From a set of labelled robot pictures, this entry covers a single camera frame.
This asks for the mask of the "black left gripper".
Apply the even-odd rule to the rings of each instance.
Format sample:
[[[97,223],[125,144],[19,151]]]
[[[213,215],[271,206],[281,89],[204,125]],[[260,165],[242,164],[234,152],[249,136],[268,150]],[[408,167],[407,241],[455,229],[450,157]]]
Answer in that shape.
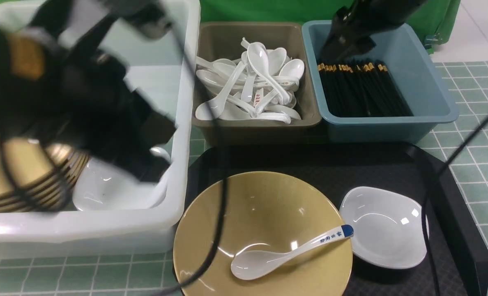
[[[120,19],[149,41],[172,28],[152,0],[46,0],[23,29],[0,27],[0,136],[67,144],[156,183],[170,161],[151,150],[176,126],[99,48]]]

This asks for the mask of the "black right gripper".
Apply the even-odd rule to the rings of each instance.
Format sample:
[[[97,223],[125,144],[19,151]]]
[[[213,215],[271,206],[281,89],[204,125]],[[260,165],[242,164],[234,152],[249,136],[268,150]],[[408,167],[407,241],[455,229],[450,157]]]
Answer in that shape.
[[[320,51],[321,62],[339,62],[366,54],[376,46],[371,38],[402,26],[426,1],[355,0],[336,11]]]

